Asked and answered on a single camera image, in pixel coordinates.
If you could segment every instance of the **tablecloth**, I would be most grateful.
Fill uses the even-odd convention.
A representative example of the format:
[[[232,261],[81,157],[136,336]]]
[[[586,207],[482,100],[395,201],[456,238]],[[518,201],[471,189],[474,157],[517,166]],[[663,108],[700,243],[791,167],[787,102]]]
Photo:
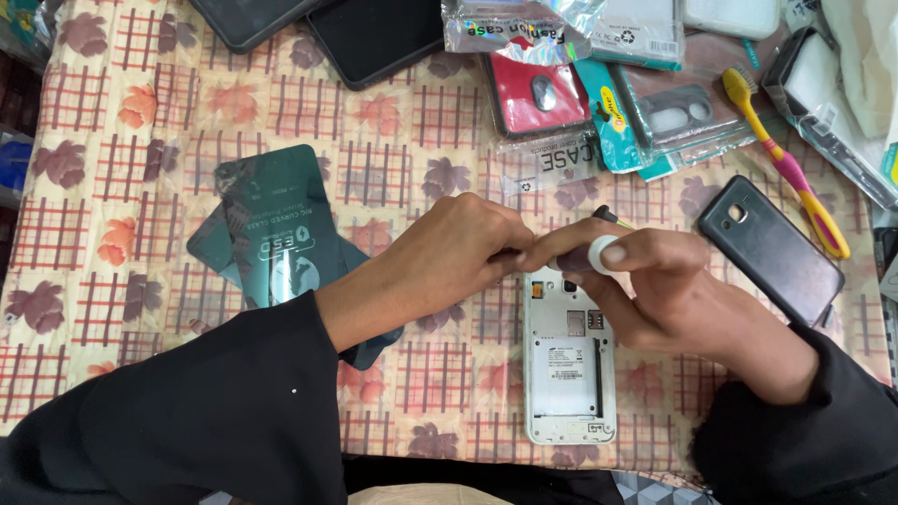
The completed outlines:
[[[84,380],[171,349],[244,309],[239,290],[185,251],[219,201],[213,170],[222,161],[312,146],[339,233],[371,255],[435,198],[463,190],[518,210],[537,234],[601,204],[637,227],[688,231],[737,173],[808,231],[796,193],[757,146],[649,184],[634,173],[602,173],[504,196],[499,178],[515,174],[520,158],[497,153],[475,55],[437,53],[352,93],[303,25],[240,56],[186,2],[70,0],[62,20],[0,302],[2,434]],[[838,262],[847,282],[825,331],[888,383],[867,200],[791,128],[781,133],[853,251]],[[709,269],[774,310],[719,252]],[[410,323],[371,369],[341,363],[343,450],[694,473],[692,430],[727,380],[722,367],[695,356],[617,347],[615,440],[528,440],[522,296],[522,278],[506,278]]]

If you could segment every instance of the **toothbrush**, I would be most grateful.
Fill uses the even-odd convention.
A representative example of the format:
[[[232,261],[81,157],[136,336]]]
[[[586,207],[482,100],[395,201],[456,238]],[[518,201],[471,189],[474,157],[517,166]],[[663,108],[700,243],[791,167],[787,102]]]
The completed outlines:
[[[814,225],[814,230],[817,236],[820,237],[820,241],[823,242],[826,251],[841,260],[847,259],[851,256],[851,249],[849,249],[848,243],[845,242],[845,237],[842,235],[839,227],[832,220],[830,213],[826,211],[826,208],[823,207],[823,204],[820,203],[820,200],[817,199],[811,187],[807,184],[807,179],[805,179],[801,166],[793,155],[778,146],[770,138],[770,134],[764,129],[761,120],[758,119],[758,115],[754,112],[752,95],[758,93],[758,85],[754,82],[754,79],[741,64],[736,64],[732,68],[725,70],[723,79],[726,95],[742,109],[745,118],[748,119],[748,122],[754,128],[754,134],[758,136],[758,140],[761,141],[761,145],[767,151],[767,156],[773,162],[773,166],[783,176],[783,179],[788,181],[795,188],[795,191],[798,192],[802,204],[805,205],[807,214],[811,217],[811,224]]]

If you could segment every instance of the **plaid tablecloth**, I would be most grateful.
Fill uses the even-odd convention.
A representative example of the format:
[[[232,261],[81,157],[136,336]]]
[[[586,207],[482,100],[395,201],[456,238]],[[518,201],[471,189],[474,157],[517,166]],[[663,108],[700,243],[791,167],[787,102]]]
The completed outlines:
[[[538,234],[601,204],[634,226],[691,230],[716,191],[741,173],[808,230],[796,193],[757,146],[650,184],[604,173],[505,197],[499,178],[515,174],[520,160],[497,154],[487,95],[474,55],[439,53],[352,93],[302,26],[238,56],[186,2],[67,2],[3,290],[0,433],[84,380],[177,346],[243,309],[240,292],[184,248],[218,203],[212,172],[225,160],[311,145],[339,232],[372,255],[438,193],[469,188],[520,211]],[[854,252],[839,264],[848,280],[827,331],[888,382],[867,201],[794,132],[784,134]],[[770,304],[719,252],[710,269]],[[522,294],[521,277],[507,278],[410,323],[366,372],[341,363],[343,450],[691,473],[691,430],[727,379],[694,356],[617,348],[614,442],[530,443]]]

